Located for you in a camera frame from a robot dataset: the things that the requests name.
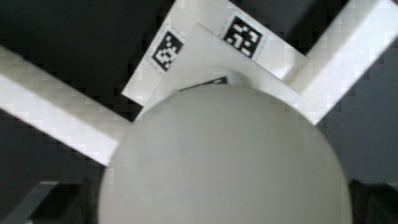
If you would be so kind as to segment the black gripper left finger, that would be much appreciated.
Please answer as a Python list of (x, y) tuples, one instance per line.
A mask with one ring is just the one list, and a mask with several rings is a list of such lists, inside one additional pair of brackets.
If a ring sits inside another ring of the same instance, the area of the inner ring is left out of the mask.
[(41, 181), (0, 224), (98, 224), (98, 197), (87, 179)]

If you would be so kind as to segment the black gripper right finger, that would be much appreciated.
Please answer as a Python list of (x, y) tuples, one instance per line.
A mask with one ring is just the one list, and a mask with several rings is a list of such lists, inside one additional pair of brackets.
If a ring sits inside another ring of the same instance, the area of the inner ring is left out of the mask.
[(398, 190), (386, 183), (350, 182), (354, 224), (398, 224)]

